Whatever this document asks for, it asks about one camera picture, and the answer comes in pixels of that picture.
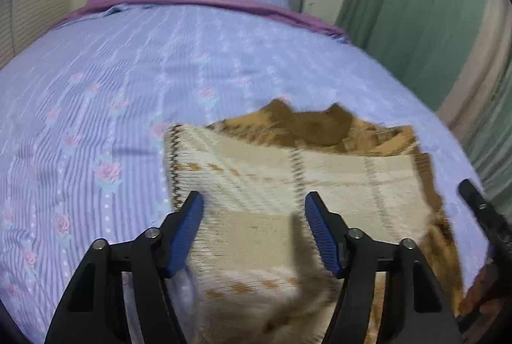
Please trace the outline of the person's right hand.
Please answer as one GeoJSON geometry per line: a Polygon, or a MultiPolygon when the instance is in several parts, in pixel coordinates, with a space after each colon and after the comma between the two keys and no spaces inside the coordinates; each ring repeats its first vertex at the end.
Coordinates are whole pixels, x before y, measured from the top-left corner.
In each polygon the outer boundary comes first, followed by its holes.
{"type": "Polygon", "coordinates": [[[486,298],[485,295],[500,278],[500,272],[494,262],[486,264],[476,276],[467,295],[459,304],[458,312],[461,316],[470,314],[475,308],[482,315],[498,315],[506,302],[511,300],[511,292],[501,289],[495,298],[486,298]]]}

